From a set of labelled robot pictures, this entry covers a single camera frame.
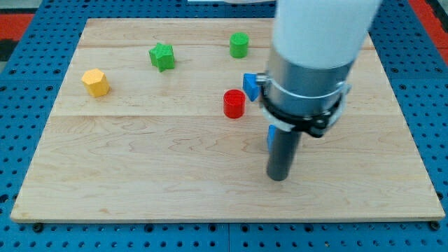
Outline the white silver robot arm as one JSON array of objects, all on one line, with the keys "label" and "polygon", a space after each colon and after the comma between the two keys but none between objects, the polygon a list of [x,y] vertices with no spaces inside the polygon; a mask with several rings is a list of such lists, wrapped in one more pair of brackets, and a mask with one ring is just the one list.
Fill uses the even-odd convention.
[{"label": "white silver robot arm", "polygon": [[322,137],[341,116],[347,76],[381,0],[278,0],[261,86],[278,129]]}]

